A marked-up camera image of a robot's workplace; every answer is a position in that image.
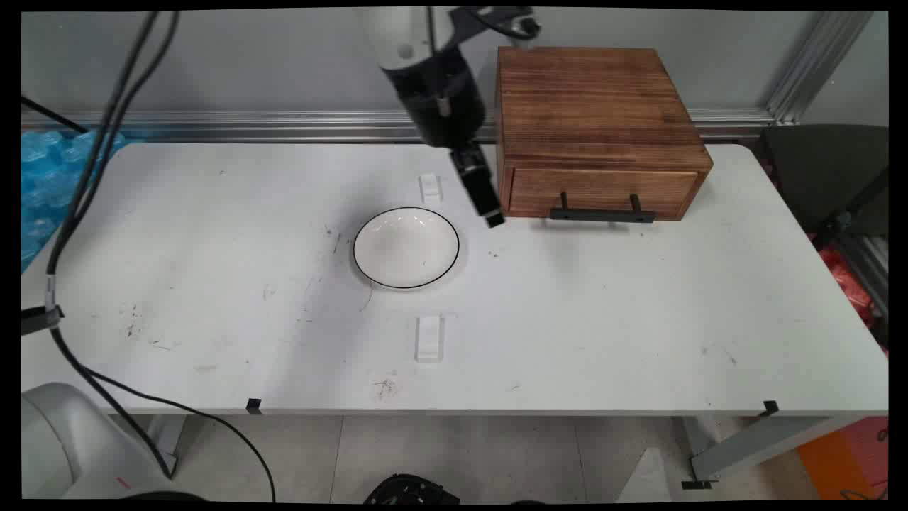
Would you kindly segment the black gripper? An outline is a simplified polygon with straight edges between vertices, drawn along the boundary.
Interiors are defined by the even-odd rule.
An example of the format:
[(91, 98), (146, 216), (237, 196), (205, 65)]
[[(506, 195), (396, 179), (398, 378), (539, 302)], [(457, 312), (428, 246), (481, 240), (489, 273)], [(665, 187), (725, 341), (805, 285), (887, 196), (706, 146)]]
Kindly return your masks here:
[(460, 50), (444, 50), (417, 65), (385, 70), (384, 75), (432, 148), (450, 149), (458, 178), (477, 214), (493, 229), (504, 223), (485, 155), (474, 141), (485, 121), (479, 87)]

